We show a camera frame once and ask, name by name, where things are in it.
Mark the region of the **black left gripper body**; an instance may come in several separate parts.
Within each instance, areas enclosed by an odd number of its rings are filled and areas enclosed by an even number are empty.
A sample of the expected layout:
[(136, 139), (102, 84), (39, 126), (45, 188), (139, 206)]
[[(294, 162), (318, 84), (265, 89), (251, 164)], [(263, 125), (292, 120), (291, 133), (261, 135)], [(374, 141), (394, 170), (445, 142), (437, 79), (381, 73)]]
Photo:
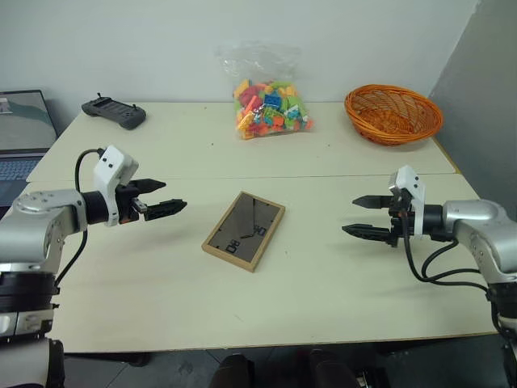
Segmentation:
[(139, 212), (133, 207), (133, 200), (141, 194), (138, 182), (129, 182), (127, 185), (116, 187), (116, 204), (119, 214), (118, 222), (126, 224), (139, 220)]

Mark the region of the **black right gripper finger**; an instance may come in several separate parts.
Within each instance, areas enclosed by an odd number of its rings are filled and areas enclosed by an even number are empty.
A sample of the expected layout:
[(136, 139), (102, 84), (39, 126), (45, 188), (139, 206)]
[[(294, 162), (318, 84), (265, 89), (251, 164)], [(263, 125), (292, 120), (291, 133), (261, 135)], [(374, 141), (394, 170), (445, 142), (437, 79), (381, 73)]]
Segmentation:
[(343, 226), (342, 230), (356, 238), (387, 244), (393, 243), (393, 235), (391, 230), (387, 228), (375, 227), (368, 224), (350, 224)]
[(366, 195), (352, 201), (353, 205), (358, 205), (366, 209), (388, 209), (392, 204), (391, 196)]

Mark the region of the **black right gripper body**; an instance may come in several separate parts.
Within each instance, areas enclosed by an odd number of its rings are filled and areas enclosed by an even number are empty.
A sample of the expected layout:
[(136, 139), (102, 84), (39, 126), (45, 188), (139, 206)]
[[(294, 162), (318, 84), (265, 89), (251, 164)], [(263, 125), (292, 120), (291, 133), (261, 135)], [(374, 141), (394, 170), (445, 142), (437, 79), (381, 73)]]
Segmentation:
[(388, 244), (391, 247), (398, 245), (398, 240), (414, 234), (414, 210), (411, 201), (413, 197), (407, 189), (393, 194), (389, 202), (389, 216), (391, 217), (391, 229)]

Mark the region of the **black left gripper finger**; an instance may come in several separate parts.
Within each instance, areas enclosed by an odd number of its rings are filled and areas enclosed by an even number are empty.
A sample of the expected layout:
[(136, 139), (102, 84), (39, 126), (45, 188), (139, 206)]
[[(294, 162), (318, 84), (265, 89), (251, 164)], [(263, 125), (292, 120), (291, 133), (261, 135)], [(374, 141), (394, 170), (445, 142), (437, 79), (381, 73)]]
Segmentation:
[(133, 186), (139, 191), (139, 193), (151, 193), (164, 188), (166, 183), (155, 179), (136, 179), (133, 181)]
[(152, 221), (163, 217), (173, 216), (181, 212), (187, 206), (187, 202), (181, 199), (171, 199), (156, 205), (149, 205), (143, 212), (146, 221)]

